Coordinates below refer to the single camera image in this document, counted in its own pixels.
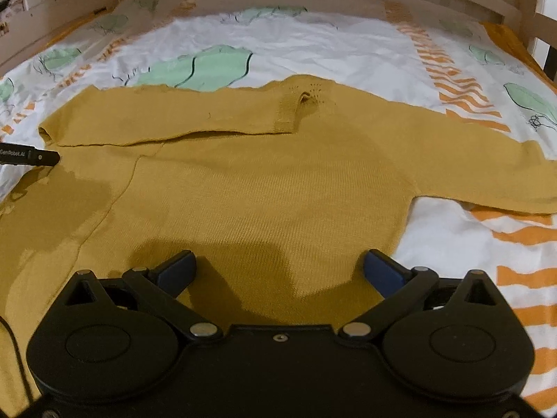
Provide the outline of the mustard yellow knit sweater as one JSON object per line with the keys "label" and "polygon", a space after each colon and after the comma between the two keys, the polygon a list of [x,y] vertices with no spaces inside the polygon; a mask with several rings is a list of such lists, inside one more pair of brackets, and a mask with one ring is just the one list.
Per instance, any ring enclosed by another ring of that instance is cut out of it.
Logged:
{"label": "mustard yellow knit sweater", "polygon": [[[335,82],[215,92],[90,87],[40,126],[61,160],[1,216],[5,417],[532,417],[533,344],[483,270],[440,277],[372,341],[339,330],[382,302],[411,204],[556,211],[532,141]],[[182,250],[194,342],[122,279]]]}

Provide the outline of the white patterned bed sheet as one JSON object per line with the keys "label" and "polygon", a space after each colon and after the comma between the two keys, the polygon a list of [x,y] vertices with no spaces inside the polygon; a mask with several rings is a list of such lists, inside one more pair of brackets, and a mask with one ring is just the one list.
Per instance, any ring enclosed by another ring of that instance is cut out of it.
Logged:
{"label": "white patterned bed sheet", "polygon": [[[260,88],[294,76],[535,142],[556,165],[556,93],[495,44],[487,26],[373,1],[367,17],[269,3],[196,15],[188,0],[124,0],[1,76],[1,137],[47,147],[39,132],[84,90]],[[1,216],[22,178],[1,170]],[[556,211],[520,214],[438,197],[411,204],[393,257],[447,277],[485,270],[533,340],[524,389],[556,410]]]}

